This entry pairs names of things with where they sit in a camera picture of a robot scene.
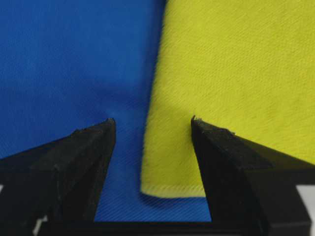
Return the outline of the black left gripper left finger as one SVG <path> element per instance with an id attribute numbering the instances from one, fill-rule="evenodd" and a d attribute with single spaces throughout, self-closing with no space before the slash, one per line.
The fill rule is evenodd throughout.
<path id="1" fill-rule="evenodd" d="M 0 233 L 35 236 L 42 223 L 93 222 L 116 143 L 109 118 L 0 161 Z"/>

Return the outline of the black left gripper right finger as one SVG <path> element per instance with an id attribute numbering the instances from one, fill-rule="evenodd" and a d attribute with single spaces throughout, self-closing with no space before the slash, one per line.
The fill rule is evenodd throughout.
<path id="1" fill-rule="evenodd" d="M 192 118 L 191 139 L 211 219 L 242 236 L 312 236 L 315 167 Z"/>

